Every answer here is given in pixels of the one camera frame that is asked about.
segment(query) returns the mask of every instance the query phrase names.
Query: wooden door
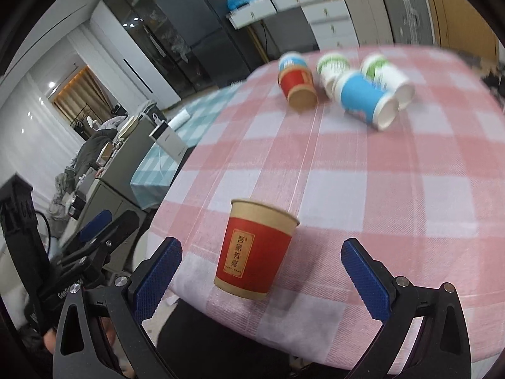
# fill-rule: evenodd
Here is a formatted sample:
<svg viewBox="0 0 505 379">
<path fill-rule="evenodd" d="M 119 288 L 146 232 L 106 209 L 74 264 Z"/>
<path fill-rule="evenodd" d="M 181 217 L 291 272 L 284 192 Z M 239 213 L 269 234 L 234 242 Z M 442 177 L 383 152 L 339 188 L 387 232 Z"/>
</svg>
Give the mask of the wooden door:
<svg viewBox="0 0 505 379">
<path fill-rule="evenodd" d="M 439 24 L 441 47 L 498 61 L 496 34 L 467 0 L 433 0 L 433 2 Z"/>
</svg>

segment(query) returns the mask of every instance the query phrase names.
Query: pink checkered tablecloth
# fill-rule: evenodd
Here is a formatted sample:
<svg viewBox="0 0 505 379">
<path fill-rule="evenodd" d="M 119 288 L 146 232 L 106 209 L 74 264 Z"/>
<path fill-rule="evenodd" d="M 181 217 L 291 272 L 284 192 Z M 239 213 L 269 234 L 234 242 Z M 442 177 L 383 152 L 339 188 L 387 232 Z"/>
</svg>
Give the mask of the pink checkered tablecloth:
<svg viewBox="0 0 505 379">
<path fill-rule="evenodd" d="M 258 342 L 352 368 L 380 328 L 340 262 L 356 237 L 393 275 L 458 290 L 473 362 L 505 346 L 505 121 L 488 89 L 455 55 L 426 47 L 342 50 L 354 66 L 383 52 L 417 98 L 379 133 L 320 93 L 301 115 L 277 86 L 277 63 L 238 90 L 184 166 L 153 220 L 147 254 L 167 235 L 184 258 L 170 288 Z M 306 55 L 312 70 L 321 53 Z M 300 219 L 267 299 L 213 285 L 237 197 Z M 419 330 L 411 327 L 398 373 Z"/>
</svg>

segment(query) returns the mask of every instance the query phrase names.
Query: paper towel roll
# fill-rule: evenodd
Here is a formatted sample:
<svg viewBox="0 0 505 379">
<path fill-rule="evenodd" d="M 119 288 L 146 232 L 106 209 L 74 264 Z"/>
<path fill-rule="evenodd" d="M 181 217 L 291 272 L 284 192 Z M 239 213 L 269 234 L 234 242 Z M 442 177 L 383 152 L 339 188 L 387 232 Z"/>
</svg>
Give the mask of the paper towel roll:
<svg viewBox="0 0 505 379">
<path fill-rule="evenodd" d="M 177 131 L 187 121 L 189 121 L 190 118 L 191 115 L 189 115 L 188 111 L 186 111 L 186 108 L 183 108 L 180 113 L 178 113 L 174 118 L 170 120 L 168 126 L 172 128 L 174 131 Z"/>
</svg>

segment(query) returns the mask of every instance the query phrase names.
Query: red paper cup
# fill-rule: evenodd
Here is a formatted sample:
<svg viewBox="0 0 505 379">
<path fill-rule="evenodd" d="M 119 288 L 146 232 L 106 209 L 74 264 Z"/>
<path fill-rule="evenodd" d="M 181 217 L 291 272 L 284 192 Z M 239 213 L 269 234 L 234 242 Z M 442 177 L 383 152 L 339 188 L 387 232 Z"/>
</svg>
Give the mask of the red paper cup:
<svg viewBox="0 0 505 379">
<path fill-rule="evenodd" d="M 279 73 L 279 86 L 289 105 L 297 111 L 317 105 L 311 71 L 302 65 L 293 65 Z"/>
<path fill-rule="evenodd" d="M 279 208 L 233 200 L 214 285 L 242 298 L 264 299 L 299 224 Z"/>
</svg>

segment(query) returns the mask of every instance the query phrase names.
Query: blue gripper pad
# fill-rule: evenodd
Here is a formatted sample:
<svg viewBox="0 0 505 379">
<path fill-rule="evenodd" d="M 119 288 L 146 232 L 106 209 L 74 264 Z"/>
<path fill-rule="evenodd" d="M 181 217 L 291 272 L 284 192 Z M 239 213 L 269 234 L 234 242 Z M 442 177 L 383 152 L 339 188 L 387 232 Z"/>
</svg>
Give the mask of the blue gripper pad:
<svg viewBox="0 0 505 379">
<path fill-rule="evenodd" d="M 387 321 L 391 315 L 387 290 L 350 240 L 343 243 L 340 258 L 372 318 Z"/>
<path fill-rule="evenodd" d="M 95 238 L 107 225 L 112 222 L 112 213 L 108 210 L 103 210 L 91 221 L 88 222 L 79 233 L 79 240 L 83 244 Z"/>
<path fill-rule="evenodd" d="M 175 238 L 167 238 L 151 259 L 143 261 L 138 266 L 137 269 L 140 271 L 143 264 L 150 265 L 151 269 L 148 270 L 133 297 L 133 317 L 137 323 L 141 324 L 143 320 L 152 318 L 181 261 L 181 243 Z"/>
</svg>

